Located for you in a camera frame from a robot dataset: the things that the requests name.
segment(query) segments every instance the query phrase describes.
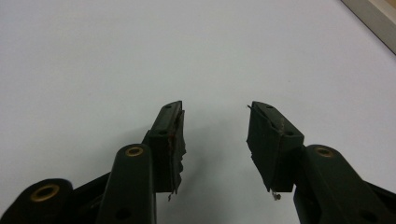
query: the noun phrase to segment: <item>white background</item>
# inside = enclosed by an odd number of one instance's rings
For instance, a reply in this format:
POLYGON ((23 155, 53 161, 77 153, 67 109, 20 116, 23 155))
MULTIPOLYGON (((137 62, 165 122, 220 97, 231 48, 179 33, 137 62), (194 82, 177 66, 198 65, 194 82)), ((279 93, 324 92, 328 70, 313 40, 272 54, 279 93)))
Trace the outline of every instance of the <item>white background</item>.
POLYGON ((395 55, 338 0, 4 0, 0 214, 42 179, 108 172, 176 100, 188 153, 160 224, 299 223, 251 161, 253 100, 396 192, 395 84, 395 55))

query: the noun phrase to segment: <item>black plastic part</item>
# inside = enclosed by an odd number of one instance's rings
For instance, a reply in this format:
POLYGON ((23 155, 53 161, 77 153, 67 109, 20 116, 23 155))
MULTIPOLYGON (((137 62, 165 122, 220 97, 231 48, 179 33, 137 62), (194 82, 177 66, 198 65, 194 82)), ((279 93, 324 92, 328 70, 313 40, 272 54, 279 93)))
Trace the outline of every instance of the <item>black plastic part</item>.
POLYGON ((8 208, 0 222, 2 224, 60 223, 72 190, 70 182, 64 179, 46 179, 33 184, 8 208))
POLYGON ((163 106, 143 144, 152 151, 156 192, 175 192, 181 183, 183 155, 184 110, 181 101, 163 106))
POLYGON ((114 161, 96 223, 155 223, 153 186, 150 148, 123 147, 114 161))
MULTIPOLYGON (((300 163, 318 200, 319 223, 396 223, 396 217, 335 149, 309 146, 300 163)), ((311 212, 309 209, 298 207, 299 217, 311 212)))
POLYGON ((247 144, 269 191, 291 192, 303 134, 271 105, 253 102, 247 144))
POLYGON ((388 208, 388 210, 396 215, 396 194, 382 189, 379 186, 366 182, 381 202, 388 208))

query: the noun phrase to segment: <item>white table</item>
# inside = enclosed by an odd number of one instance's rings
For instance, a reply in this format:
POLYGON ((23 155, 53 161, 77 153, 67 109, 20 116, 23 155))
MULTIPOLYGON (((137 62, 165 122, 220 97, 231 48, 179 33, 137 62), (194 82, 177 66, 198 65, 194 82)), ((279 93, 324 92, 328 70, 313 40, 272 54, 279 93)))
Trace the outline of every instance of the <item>white table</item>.
POLYGON ((42 179, 108 172, 176 100, 188 153, 159 224, 299 223, 250 158, 253 100, 396 192, 395 84, 395 55, 337 0, 2 1, 0 214, 42 179))

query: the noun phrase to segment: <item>mounting hole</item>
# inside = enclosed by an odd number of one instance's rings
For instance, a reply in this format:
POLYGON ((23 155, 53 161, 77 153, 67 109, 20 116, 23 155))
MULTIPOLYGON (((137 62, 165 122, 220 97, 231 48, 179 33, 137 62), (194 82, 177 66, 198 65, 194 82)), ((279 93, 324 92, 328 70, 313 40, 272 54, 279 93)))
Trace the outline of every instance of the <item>mounting hole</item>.
POLYGON ((125 155, 129 157, 139 156, 142 153, 143 153, 143 148, 141 147, 130 147, 125 151, 125 155))
POLYGON ((124 220, 131 216, 131 212, 127 208, 121 208, 116 213, 116 219, 124 220))
POLYGON ((59 192, 59 186, 55 184, 48 184, 39 189, 30 195, 30 200, 35 203, 44 202, 53 196, 55 196, 59 192))
POLYGON ((369 222, 376 223, 378 221, 378 217, 370 211, 367 210, 359 210, 359 215, 361 215, 362 218, 366 219, 369 222))
POLYGON ((334 156, 332 151, 330 151, 329 149, 324 148, 324 147, 317 147, 317 148, 315 148, 315 151, 322 157, 333 157, 334 156))

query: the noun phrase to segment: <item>metal screw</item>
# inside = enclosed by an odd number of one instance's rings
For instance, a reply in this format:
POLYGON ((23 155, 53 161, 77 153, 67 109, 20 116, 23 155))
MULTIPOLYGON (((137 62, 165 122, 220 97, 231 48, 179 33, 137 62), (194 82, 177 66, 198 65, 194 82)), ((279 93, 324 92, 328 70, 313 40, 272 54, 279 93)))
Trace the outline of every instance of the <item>metal screw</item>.
POLYGON ((53 196, 55 196, 59 192, 59 186, 55 184, 48 184, 39 189, 30 195, 30 200, 35 203, 44 202, 53 196))
POLYGON ((142 153, 143 153, 143 148, 141 147, 130 147, 125 151, 125 155, 129 157, 140 156, 142 153))
POLYGON ((325 147, 316 147, 315 151, 322 157, 333 157, 334 153, 332 153, 331 150, 325 148, 325 147))

